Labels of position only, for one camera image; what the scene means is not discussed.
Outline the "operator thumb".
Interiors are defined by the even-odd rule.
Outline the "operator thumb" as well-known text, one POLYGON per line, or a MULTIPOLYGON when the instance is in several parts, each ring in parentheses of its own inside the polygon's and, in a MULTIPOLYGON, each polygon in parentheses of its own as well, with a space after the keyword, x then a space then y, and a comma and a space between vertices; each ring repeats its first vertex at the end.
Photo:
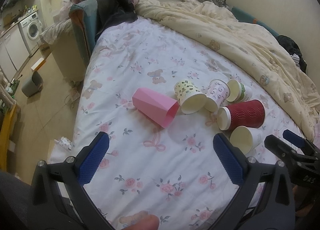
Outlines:
POLYGON ((155 215, 148 215, 134 225, 123 230, 157 230, 159 227, 159 218, 155 215))

